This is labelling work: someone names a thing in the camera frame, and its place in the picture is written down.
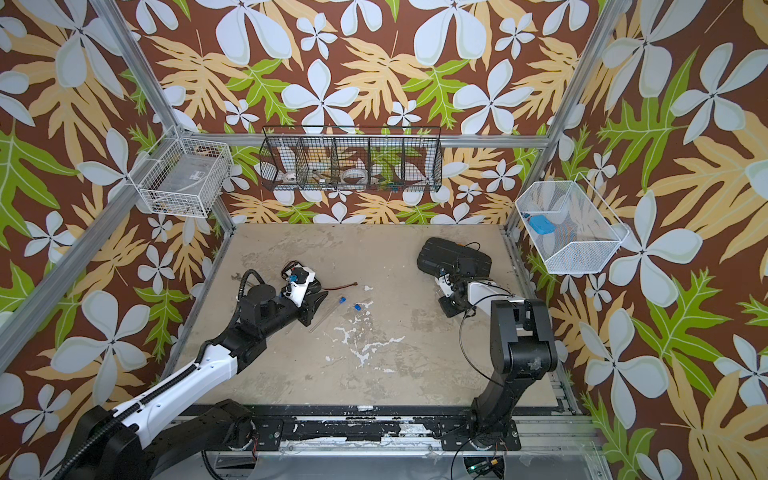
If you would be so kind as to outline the clear test tube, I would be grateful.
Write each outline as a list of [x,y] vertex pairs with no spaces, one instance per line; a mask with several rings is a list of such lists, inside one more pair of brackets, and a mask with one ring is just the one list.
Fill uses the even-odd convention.
[[323,313],[323,314],[320,316],[320,318],[319,318],[319,319],[318,319],[316,322],[314,322],[314,323],[312,324],[312,326],[311,326],[311,327],[310,327],[310,329],[309,329],[309,332],[310,332],[310,333],[312,333],[312,332],[315,332],[315,331],[316,331],[316,330],[317,330],[317,329],[318,329],[318,328],[319,328],[319,327],[322,325],[322,323],[323,323],[323,322],[325,322],[327,319],[329,319],[330,317],[332,317],[332,316],[335,314],[335,312],[336,312],[336,311],[337,311],[337,310],[338,310],[338,309],[339,309],[339,308],[340,308],[342,305],[344,305],[344,304],[346,303],[346,302],[345,302],[345,303],[343,303],[343,304],[339,304],[339,303],[338,303],[338,302],[339,302],[339,298],[338,298],[338,299],[337,299],[337,300],[336,300],[336,301],[335,301],[335,302],[332,304],[332,306],[331,306],[331,307],[330,307],[330,308],[329,308],[329,309],[328,309],[328,310],[327,310],[325,313]]

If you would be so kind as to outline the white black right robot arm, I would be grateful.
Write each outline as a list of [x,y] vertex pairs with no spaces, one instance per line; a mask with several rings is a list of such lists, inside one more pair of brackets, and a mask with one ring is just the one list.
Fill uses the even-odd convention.
[[517,449],[512,412],[525,391],[558,364],[549,310],[543,301],[513,294],[492,280],[445,274],[435,282],[447,317],[459,315],[466,321],[481,312],[490,320],[493,372],[473,400],[468,439],[477,448],[505,443]]

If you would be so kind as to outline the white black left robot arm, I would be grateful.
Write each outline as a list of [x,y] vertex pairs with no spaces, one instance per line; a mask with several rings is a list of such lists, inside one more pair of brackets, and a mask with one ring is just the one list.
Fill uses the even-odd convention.
[[58,479],[150,479],[197,452],[247,442],[248,409],[221,401],[197,418],[174,425],[188,407],[247,369],[267,340],[294,321],[309,326],[328,293],[316,273],[298,261],[283,269],[286,285],[276,290],[263,279],[253,286],[246,270],[232,318],[216,337],[203,342],[181,370],[110,410],[95,407],[78,422]]

